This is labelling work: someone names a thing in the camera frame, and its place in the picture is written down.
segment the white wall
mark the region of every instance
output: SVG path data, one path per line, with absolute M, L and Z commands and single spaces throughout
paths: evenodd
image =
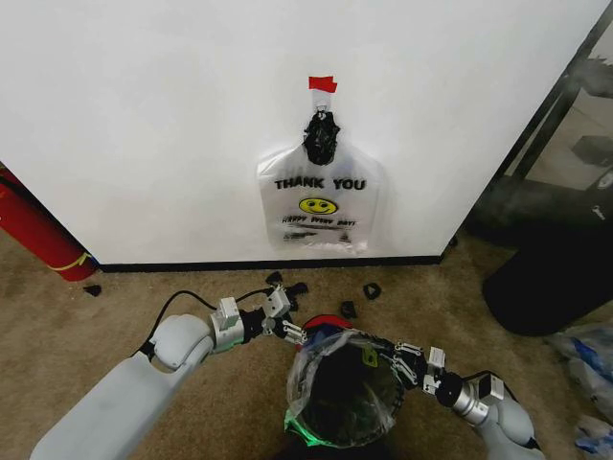
M 607 3 L 4 2 L 0 159 L 103 263 L 309 257 L 268 244 L 254 171 L 334 75 L 389 174 L 364 256 L 440 254 Z

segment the clear plastic bag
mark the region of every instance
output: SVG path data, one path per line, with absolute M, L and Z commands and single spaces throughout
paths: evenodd
M 274 246 L 367 248 L 382 170 L 363 152 L 339 141 L 332 161 L 318 165 L 301 144 L 262 160 L 258 180 Z
M 336 448 L 364 446 L 387 433 L 404 395 L 388 353 L 385 341 L 355 330 L 305 346 L 287 379 L 285 428 L 309 446 Z
M 613 326 L 590 324 L 552 335 L 548 341 L 569 358 L 571 377 L 613 422 Z
M 577 424 L 575 446 L 589 460 L 613 460 L 613 427 L 593 417 L 582 415 Z

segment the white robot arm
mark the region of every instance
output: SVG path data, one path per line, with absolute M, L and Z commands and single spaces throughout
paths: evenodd
M 302 330 L 289 321 L 299 284 L 266 289 L 262 308 L 238 310 L 234 298 L 221 299 L 209 324 L 183 314 L 169 316 L 145 344 L 115 366 L 38 442 L 31 460 L 125 459 L 170 404 L 185 379 L 212 353 L 230 350 L 259 334 L 302 343 Z M 166 372 L 158 370 L 156 357 Z
M 465 419 L 485 441 L 488 460 L 545 460 L 530 416 L 498 376 L 484 371 L 463 379 L 446 372 L 439 348 L 432 347 L 427 360 L 413 345 L 398 343 L 395 350 L 392 369 L 405 388 L 421 387 Z
M 291 323 L 289 312 L 297 309 L 295 295 L 306 292 L 307 286 L 284 288 L 277 273 L 267 281 L 272 287 L 261 291 L 266 301 L 257 310 L 239 310 L 241 298 L 229 297 L 221 299 L 208 322 L 183 314 L 169 316 L 157 326 L 163 310 L 143 346 L 51 428 L 31 460 L 125 459 L 208 355 L 260 334 L 305 343 L 305 333 Z M 154 358 L 165 371 L 151 363 Z M 405 388 L 421 387 L 474 426 L 486 443 L 488 460 L 545 459 L 534 441 L 530 417 L 519 403 L 506 398 L 504 382 L 493 374 L 485 373 L 478 383 L 462 379 L 445 372 L 443 350 L 433 347 L 426 360 L 421 348 L 405 343 L 394 349 L 392 369 Z

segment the smiley face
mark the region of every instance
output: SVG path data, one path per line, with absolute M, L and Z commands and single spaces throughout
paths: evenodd
M 305 198 L 298 206 L 309 214 L 334 214 L 338 211 L 334 202 L 323 198 Z

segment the silver cylinder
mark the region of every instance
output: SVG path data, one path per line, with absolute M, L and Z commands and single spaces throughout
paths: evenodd
M 479 401 L 477 386 L 469 381 L 463 383 L 460 396 L 451 408 L 473 426 L 480 424 L 488 416 L 488 407 Z

